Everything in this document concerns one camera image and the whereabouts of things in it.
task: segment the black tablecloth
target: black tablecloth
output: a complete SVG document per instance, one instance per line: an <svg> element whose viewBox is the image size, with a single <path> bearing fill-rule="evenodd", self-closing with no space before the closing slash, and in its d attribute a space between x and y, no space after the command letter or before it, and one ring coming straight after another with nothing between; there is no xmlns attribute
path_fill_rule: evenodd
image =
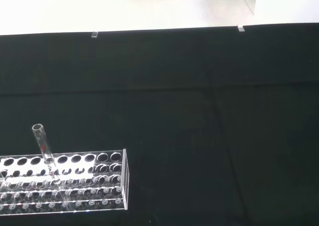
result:
<svg viewBox="0 0 319 226"><path fill-rule="evenodd" d="M0 37L1 155L127 149L129 210L4 225L318 225L318 24Z"/></svg>

